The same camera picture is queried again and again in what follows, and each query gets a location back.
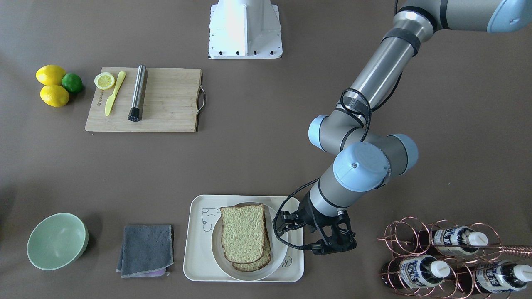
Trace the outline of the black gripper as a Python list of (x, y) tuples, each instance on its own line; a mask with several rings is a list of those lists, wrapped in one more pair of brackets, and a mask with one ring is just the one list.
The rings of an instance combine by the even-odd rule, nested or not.
[(314, 233), (332, 223), (333, 217), (325, 216), (314, 208), (310, 192), (304, 195), (296, 212), (280, 211), (274, 218), (274, 228), (277, 235), (283, 235), (291, 230), (300, 229), (300, 227), (307, 227), (310, 233)]

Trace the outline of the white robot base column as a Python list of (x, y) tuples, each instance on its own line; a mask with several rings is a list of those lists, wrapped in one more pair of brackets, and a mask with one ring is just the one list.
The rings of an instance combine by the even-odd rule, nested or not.
[(279, 8), (269, 0), (219, 0), (210, 8), (209, 59), (279, 59)]

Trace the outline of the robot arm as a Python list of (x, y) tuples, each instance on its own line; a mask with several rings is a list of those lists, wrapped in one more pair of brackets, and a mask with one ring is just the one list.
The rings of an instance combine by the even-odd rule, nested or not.
[[(301, 99), (324, 112), (393, 24), (391, 0), (283, 1)], [(409, 135), (419, 161), (350, 208), (359, 236), (392, 216), (485, 221), (531, 242), (531, 2), (401, 0), (395, 19), (421, 17), (428, 38), (394, 56), (399, 89), (371, 134)]]

